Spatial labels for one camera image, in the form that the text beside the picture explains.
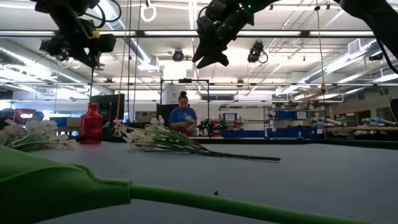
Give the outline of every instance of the flower stem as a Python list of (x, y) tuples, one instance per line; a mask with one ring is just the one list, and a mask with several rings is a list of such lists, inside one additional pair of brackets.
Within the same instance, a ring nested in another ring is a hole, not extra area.
[(370, 224), (349, 220), (345, 218), (317, 215), (305, 212), (298, 212), (284, 208), (277, 208), (267, 205), (230, 200), (223, 197), (216, 197), (204, 194), (196, 194), (179, 190), (163, 189), (144, 185), (131, 186), (131, 198), (148, 200), (154, 202), (171, 203), (193, 208), (237, 215), (240, 217), (254, 218), (268, 222), (283, 224)]

